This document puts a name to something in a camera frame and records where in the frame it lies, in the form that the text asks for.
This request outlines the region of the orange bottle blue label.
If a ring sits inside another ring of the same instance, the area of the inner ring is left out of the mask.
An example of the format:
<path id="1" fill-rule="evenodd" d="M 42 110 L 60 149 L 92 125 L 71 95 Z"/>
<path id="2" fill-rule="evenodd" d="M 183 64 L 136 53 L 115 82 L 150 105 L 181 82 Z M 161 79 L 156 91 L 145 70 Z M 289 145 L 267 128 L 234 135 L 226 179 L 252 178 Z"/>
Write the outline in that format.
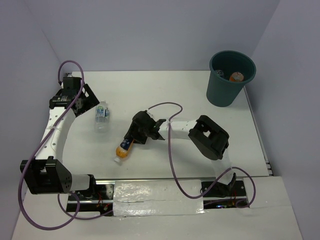
<path id="1" fill-rule="evenodd" d="M 133 138 L 124 138 L 120 145 L 115 150 L 114 161 L 117 164 L 121 164 L 124 159 L 126 159 L 131 151 L 134 144 Z"/>

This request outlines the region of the clear bottle blue label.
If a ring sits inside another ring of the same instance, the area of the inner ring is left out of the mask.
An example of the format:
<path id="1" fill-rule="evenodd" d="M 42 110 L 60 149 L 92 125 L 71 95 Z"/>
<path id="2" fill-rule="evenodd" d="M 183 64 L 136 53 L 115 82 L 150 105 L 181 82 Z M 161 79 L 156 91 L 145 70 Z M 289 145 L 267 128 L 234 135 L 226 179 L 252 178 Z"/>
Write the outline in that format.
<path id="1" fill-rule="evenodd" d="M 110 111 L 106 101 L 101 101 L 94 112 L 94 130 L 97 133 L 104 133 L 107 130 Z"/>

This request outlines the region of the orange label tea bottle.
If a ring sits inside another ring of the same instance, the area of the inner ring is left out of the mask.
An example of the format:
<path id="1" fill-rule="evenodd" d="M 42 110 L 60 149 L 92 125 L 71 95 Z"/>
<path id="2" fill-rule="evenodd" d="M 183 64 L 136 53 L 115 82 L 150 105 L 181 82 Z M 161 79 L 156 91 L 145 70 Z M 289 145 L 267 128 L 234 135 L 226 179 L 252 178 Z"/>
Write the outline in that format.
<path id="1" fill-rule="evenodd" d="M 243 82 L 245 80 L 244 75 L 241 72 L 233 72 L 230 77 L 229 80 L 231 82 Z"/>

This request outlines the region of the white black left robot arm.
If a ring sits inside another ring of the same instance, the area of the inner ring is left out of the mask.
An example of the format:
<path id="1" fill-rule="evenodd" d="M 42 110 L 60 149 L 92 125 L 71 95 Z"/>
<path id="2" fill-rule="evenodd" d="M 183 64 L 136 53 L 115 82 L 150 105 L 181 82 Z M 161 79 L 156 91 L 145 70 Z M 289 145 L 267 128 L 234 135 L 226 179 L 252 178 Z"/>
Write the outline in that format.
<path id="1" fill-rule="evenodd" d="M 99 104 L 88 84 L 80 77 L 64 77 L 60 90 L 49 101 L 49 120 L 42 137 L 44 144 L 32 158 L 30 165 L 23 160 L 20 170 L 33 195 L 80 192 L 86 199 L 98 194 L 92 174 L 72 174 L 63 165 L 63 151 L 71 125 L 75 119 Z"/>

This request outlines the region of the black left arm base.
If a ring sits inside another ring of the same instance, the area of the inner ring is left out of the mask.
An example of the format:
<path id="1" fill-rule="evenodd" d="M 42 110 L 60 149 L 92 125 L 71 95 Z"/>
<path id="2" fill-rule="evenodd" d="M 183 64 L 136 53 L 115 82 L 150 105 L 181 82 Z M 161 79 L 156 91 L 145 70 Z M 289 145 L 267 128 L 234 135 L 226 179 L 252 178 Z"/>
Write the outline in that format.
<path id="1" fill-rule="evenodd" d="M 115 181 L 97 181 L 93 191 L 81 190 L 76 195 L 80 201 L 79 211 L 98 212 L 100 215 L 107 213 L 112 216 Z"/>

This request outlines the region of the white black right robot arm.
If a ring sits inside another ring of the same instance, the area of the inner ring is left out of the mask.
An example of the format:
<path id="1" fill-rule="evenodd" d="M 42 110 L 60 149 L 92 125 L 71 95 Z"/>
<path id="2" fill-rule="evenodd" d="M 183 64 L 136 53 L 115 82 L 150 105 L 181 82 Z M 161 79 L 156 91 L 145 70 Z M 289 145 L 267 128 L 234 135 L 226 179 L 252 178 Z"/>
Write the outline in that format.
<path id="1" fill-rule="evenodd" d="M 125 139 L 132 139 L 135 144 L 144 145 L 147 139 L 189 140 L 200 153 L 211 160 L 217 183 L 213 186 L 221 197 L 228 196 L 235 189 L 237 175 L 232 170 L 228 156 L 229 134 L 206 115 L 196 120 L 171 121 L 170 119 L 154 120 L 147 111 L 139 111 L 132 122 Z"/>

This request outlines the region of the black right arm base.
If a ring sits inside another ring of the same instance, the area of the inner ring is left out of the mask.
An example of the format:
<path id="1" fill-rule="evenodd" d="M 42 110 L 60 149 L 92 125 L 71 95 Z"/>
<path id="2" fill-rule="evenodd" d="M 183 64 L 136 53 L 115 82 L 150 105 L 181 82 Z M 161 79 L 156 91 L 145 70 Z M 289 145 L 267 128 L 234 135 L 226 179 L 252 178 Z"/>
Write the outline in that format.
<path id="1" fill-rule="evenodd" d="M 200 193 L 208 190 L 209 186 L 214 182 L 213 178 L 203 178 L 201 181 Z M 222 183 L 216 183 L 203 197 L 211 199 L 222 199 L 230 197 L 246 197 L 246 189 L 242 180 L 236 180 L 233 187 L 228 189 Z"/>

